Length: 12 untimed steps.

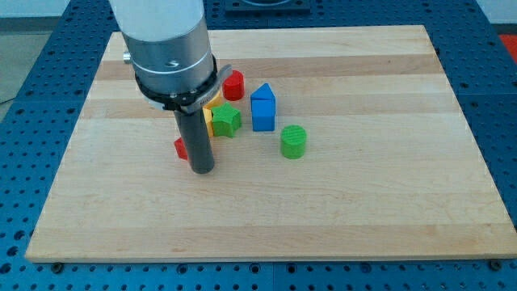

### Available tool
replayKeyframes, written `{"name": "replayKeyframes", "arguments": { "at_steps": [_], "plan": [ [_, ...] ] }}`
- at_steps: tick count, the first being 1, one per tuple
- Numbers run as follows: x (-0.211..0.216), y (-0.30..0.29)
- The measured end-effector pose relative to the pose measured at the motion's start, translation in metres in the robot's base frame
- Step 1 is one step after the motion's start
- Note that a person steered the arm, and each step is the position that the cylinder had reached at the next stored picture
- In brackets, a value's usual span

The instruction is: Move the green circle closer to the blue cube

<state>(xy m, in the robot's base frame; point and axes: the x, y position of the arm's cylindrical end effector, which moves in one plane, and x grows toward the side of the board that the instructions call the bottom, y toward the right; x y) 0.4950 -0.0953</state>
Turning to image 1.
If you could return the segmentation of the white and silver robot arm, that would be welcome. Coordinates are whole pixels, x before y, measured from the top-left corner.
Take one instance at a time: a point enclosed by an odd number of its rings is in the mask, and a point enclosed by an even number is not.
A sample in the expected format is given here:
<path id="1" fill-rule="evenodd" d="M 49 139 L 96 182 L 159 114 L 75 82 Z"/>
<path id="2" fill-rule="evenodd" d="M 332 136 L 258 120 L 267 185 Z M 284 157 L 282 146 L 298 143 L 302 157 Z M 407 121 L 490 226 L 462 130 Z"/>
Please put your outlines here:
<path id="1" fill-rule="evenodd" d="M 192 114 L 232 73 L 212 55 L 202 0 L 110 0 L 137 85 L 154 105 Z"/>

